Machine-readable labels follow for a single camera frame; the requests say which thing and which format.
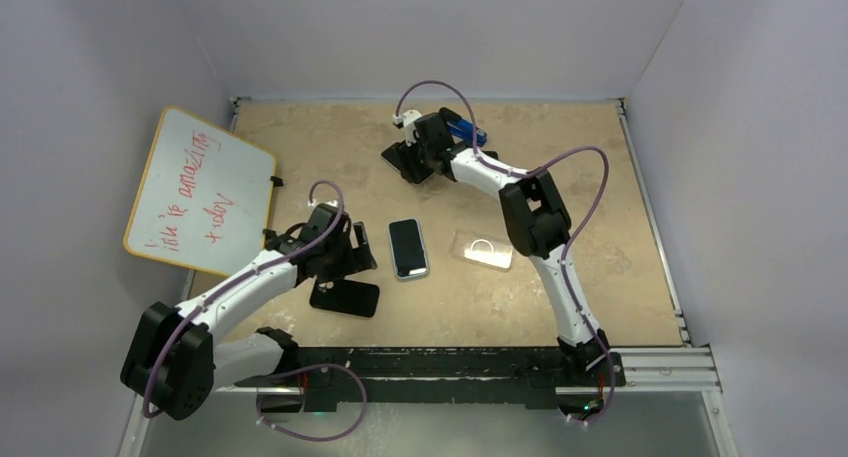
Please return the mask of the black phone case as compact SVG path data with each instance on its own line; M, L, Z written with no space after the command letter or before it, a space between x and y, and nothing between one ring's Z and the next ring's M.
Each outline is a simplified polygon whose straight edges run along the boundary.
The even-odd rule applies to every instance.
M377 310L380 288L377 285L350 280L316 283L309 298L312 308L372 318Z

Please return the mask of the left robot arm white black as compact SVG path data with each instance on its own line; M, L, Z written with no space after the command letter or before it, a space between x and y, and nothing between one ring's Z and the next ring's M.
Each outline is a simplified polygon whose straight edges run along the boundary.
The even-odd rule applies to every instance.
M266 243L242 270L178 306L157 302L142 314L121 382L142 399L147 418L192 415L217 387L263 376L292 382L298 345L287 332L258 329L235 344L223 339L272 299L306 281L319 310L362 318L375 315L380 289L352 275L377 268L363 222L335 202L318 205L284 233L265 230Z

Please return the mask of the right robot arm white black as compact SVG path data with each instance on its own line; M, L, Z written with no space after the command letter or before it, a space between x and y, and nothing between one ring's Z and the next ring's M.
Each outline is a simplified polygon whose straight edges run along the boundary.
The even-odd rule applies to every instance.
M455 138L441 113L396 113L404 137L387 153L409 183L432 175L470 185L496 198L512 247L529 259L554 312L561 369L576 384L615 365L604 331L590 311L570 256L576 231L551 174L509 166L496 154Z

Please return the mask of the black phone pink edge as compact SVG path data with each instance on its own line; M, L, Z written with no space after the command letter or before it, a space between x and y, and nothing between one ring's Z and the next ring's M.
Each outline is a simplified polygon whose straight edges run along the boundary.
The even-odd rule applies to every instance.
M497 165L499 162L498 153L496 151L482 151L480 158L488 165Z

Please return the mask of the clear magsafe phone case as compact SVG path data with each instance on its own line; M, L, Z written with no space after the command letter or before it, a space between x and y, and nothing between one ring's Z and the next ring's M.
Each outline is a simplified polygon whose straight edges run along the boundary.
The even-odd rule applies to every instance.
M507 241L467 229L454 233L449 252L456 259L502 272L511 269L514 258Z

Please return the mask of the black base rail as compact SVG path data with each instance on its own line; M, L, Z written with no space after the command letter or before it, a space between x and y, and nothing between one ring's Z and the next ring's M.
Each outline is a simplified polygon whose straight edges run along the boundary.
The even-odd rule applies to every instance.
M581 413L607 386L626 385L620 354L579 370L546 347L301 347L286 365L303 377L256 376L238 390L305 398L307 412L340 403L518 404Z

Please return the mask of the whiteboard with yellow frame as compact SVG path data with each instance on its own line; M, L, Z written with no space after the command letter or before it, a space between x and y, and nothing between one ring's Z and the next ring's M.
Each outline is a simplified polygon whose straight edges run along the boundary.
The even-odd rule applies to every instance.
M162 111L123 238L132 255L229 276L264 245L276 158L184 110Z

